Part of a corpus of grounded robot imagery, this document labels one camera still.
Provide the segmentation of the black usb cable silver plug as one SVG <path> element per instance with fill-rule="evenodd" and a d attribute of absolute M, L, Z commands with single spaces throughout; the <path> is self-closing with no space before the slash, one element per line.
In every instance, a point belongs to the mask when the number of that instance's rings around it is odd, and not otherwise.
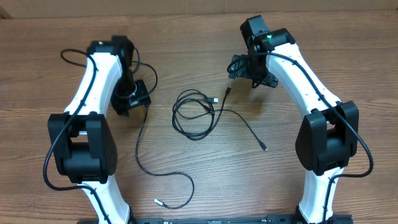
<path fill-rule="evenodd" d="M 230 113 L 233 113 L 233 114 L 237 115 L 243 121 L 243 123 L 246 125 L 246 127 L 250 130 L 252 135 L 255 137 L 256 141 L 259 143 L 261 149 L 263 151 L 267 152 L 268 151 L 267 146 L 258 138 L 258 136 L 252 130 L 252 128 L 250 127 L 248 122 L 238 112 L 233 111 L 233 110 L 229 110 L 229 109 L 224 109 L 224 104 L 225 104 L 226 98 L 231 93 L 231 90 L 232 90 L 232 88 L 230 86 L 227 87 L 227 89 L 225 91 L 225 94 L 224 94 L 224 97 L 223 97 L 221 108 L 218 110 L 218 112 L 219 112 L 218 117 L 217 117 L 216 121 L 212 121 L 211 122 L 209 129 L 205 131 L 205 136 L 209 135 L 212 132 L 212 130 L 214 130 L 214 128 L 216 127 L 216 125 L 218 124 L 218 122 L 219 122 L 219 120 L 221 118 L 222 112 L 223 111 L 227 111 L 227 112 L 230 112 Z"/>

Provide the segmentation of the black usb cable white plug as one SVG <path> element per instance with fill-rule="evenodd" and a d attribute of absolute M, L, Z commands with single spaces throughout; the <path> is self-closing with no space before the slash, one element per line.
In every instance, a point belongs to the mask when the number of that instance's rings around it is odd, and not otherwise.
<path fill-rule="evenodd" d="M 219 99 L 218 98 L 210 98 L 207 95 L 205 95 L 204 93 L 202 93 L 199 90 L 196 89 L 187 89 L 182 91 L 173 107 L 172 107 L 172 126 L 173 128 L 179 132 L 180 134 L 184 135 L 186 138 L 192 140 L 192 141 L 199 141 L 204 139 L 205 137 L 207 137 L 207 135 L 209 135 L 214 128 L 216 127 L 216 125 L 218 124 L 218 121 L 220 118 L 215 119 L 215 108 L 213 106 L 214 103 L 218 103 Z M 181 112 L 179 111 L 179 109 L 188 103 L 198 103 L 204 110 L 205 112 L 203 114 L 199 114 L 196 116 L 184 116 L 183 114 L 181 114 Z M 181 118 L 187 119 L 187 120 L 193 120 L 193 119 L 197 119 L 197 118 L 201 118 L 205 115 L 209 114 L 211 116 L 211 123 L 209 125 L 209 127 L 204 130 L 204 131 L 200 131 L 200 132 L 188 132 L 185 131 L 182 127 L 182 125 L 180 124 L 178 117 L 180 116 Z"/>

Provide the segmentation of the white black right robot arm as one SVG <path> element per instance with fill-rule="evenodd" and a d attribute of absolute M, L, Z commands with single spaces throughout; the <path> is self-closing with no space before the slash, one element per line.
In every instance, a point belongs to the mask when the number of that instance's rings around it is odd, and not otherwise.
<path fill-rule="evenodd" d="M 236 55 L 228 65 L 231 78 L 243 77 L 252 87 L 275 88 L 282 83 L 303 120 L 295 151 L 306 169 L 302 199 L 296 207 L 295 223 L 352 223 L 349 215 L 335 215 L 333 197 L 338 180 L 350 178 L 344 168 L 361 144 L 359 110 L 342 102 L 317 78 L 287 29 L 241 28 L 248 52 Z"/>

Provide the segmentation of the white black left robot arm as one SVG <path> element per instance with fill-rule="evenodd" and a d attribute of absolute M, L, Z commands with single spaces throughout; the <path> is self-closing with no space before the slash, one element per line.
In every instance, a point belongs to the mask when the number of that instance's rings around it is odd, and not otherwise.
<path fill-rule="evenodd" d="M 144 81 L 134 80 L 131 70 L 137 54 L 125 35 L 92 41 L 83 52 L 86 70 L 75 96 L 63 113 L 51 114 L 47 123 L 51 147 L 44 162 L 44 182 L 56 191 L 82 189 L 98 223 L 134 223 L 114 175 L 118 152 L 106 114 L 110 106 L 127 116 L 133 108 L 150 105 Z"/>

